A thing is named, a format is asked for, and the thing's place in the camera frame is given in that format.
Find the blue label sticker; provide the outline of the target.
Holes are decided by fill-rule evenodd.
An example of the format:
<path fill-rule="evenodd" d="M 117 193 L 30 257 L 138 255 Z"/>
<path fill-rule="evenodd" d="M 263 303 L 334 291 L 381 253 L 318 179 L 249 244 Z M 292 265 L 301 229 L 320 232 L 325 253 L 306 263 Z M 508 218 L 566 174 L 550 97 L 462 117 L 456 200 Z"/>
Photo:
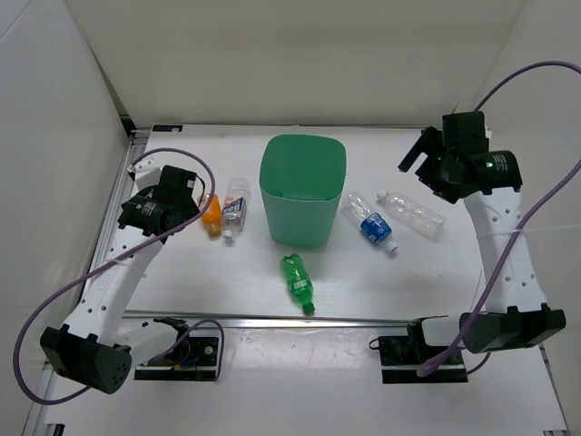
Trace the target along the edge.
<path fill-rule="evenodd" d="M 152 128 L 153 132 L 157 133 L 179 133 L 182 131 L 180 124 L 156 124 Z"/>

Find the clear plastic bottle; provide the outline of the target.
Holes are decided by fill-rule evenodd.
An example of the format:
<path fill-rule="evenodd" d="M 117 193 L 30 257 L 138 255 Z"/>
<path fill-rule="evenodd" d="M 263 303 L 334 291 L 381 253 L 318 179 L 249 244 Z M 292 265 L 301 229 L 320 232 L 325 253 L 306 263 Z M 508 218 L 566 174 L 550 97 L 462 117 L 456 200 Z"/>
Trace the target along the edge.
<path fill-rule="evenodd" d="M 401 193 L 383 191 L 376 197 L 377 203 L 390 216 L 408 226 L 409 229 L 433 242 L 441 239 L 446 219 L 440 214 Z"/>

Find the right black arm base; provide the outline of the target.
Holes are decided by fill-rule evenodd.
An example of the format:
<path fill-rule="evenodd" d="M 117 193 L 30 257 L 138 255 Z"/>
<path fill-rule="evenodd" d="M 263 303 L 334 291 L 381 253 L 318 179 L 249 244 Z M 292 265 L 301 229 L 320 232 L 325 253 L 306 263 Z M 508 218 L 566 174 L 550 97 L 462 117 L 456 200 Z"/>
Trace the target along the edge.
<path fill-rule="evenodd" d="M 454 352 L 444 364 L 426 377 L 419 377 L 417 369 L 429 359 L 446 350 L 446 346 L 426 345 L 419 322 L 406 326 L 406 331 L 394 329 L 369 342 L 369 348 L 379 353 L 382 383 L 438 384 L 467 382 L 467 369 L 460 351 Z"/>

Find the green plastic bottle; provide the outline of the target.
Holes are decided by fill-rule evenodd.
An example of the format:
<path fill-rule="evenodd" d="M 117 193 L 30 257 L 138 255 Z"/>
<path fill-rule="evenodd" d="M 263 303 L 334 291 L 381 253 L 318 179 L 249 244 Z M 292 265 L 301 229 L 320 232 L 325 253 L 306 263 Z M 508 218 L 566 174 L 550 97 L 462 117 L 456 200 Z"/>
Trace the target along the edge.
<path fill-rule="evenodd" d="M 313 285 L 301 257 L 293 253 L 281 259 L 281 270 L 292 300 L 305 315 L 315 313 Z"/>

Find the aluminium table rail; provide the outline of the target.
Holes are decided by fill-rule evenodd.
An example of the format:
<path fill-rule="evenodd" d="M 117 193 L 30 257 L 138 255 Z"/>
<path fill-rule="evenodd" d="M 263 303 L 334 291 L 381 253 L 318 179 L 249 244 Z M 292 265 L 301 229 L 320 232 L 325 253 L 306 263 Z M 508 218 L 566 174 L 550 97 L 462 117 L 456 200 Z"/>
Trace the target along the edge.
<path fill-rule="evenodd" d="M 126 311 L 125 320 L 145 320 L 171 317 L 187 322 L 201 319 L 218 321 L 223 327 L 241 329 L 275 329 L 275 328 L 405 328 L 411 321 L 394 321 L 381 319 L 356 319 L 332 317 L 306 317 L 282 315 L 249 315 L 202 312 L 145 312 Z"/>

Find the clear bottle blue white label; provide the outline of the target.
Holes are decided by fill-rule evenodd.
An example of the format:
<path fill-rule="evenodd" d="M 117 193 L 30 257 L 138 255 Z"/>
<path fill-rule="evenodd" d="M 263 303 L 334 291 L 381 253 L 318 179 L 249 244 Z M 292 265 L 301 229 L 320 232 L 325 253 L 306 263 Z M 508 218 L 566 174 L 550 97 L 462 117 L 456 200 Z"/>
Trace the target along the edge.
<path fill-rule="evenodd" d="M 228 182 L 222 205 L 222 238 L 229 246 L 235 244 L 244 227 L 250 194 L 245 178 L 232 178 Z"/>

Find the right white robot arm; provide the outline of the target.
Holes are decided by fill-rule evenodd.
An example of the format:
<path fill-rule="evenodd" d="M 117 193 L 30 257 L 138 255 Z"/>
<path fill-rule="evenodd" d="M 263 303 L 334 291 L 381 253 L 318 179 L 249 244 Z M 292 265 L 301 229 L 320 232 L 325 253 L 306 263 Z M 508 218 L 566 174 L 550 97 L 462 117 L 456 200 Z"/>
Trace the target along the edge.
<path fill-rule="evenodd" d="M 420 155 L 419 181 L 448 203 L 462 202 L 473 223 L 485 289 L 472 312 L 425 318 L 408 340 L 416 362 L 427 363 L 441 346 L 474 354 L 536 346 L 566 327 L 537 281 L 527 239 L 521 234 L 521 173 L 515 155 L 489 147 L 482 112 L 447 114 L 428 127 L 399 164 L 406 172 Z"/>

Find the green plastic bin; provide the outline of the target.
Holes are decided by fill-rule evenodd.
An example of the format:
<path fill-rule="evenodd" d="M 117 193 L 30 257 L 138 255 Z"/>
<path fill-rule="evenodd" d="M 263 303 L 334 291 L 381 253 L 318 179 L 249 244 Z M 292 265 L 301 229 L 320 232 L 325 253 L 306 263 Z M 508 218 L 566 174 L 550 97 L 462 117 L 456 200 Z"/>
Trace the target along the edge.
<path fill-rule="evenodd" d="M 316 247 L 329 238 L 347 169 L 344 145 L 311 134 L 281 134 L 269 140 L 259 186 L 271 238 Z"/>

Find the orange plastic bottle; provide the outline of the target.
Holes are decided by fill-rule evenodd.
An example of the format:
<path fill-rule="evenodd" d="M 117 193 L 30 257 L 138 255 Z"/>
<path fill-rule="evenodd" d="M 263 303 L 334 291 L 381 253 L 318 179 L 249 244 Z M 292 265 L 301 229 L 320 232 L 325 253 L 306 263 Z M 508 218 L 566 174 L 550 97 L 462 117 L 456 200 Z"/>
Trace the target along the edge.
<path fill-rule="evenodd" d="M 205 231 L 211 238 L 219 237 L 222 234 L 222 209 L 218 196 L 210 196 L 208 193 L 201 198 L 200 206 L 205 204 L 210 206 L 202 216 L 202 224 Z"/>

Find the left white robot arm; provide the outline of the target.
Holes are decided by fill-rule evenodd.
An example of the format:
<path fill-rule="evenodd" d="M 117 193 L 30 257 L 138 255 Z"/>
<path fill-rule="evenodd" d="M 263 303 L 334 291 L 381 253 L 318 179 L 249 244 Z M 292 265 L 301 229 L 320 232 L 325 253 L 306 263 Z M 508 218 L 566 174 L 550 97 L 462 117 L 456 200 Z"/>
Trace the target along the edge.
<path fill-rule="evenodd" d="M 132 368 L 163 356 L 180 363 L 191 346 L 183 320 L 157 318 L 119 331 L 139 281 L 166 242 L 165 232 L 198 214 L 196 173 L 170 165 L 138 169 L 136 195 L 122 205 L 110 250 L 112 267 L 97 274 L 82 300 L 40 345 L 58 375 L 98 391 L 118 391 Z"/>

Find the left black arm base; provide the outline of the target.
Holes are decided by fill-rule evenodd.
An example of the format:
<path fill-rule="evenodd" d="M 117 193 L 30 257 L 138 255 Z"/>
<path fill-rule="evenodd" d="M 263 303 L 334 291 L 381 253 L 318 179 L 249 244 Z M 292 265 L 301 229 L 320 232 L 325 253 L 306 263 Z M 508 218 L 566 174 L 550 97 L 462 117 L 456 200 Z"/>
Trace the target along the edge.
<path fill-rule="evenodd" d="M 148 382 L 216 382 L 222 373 L 225 330 L 211 319 L 196 322 L 193 327 L 185 320 L 154 318 L 154 322 L 172 327 L 177 344 L 161 356 L 137 366 L 133 378 Z"/>

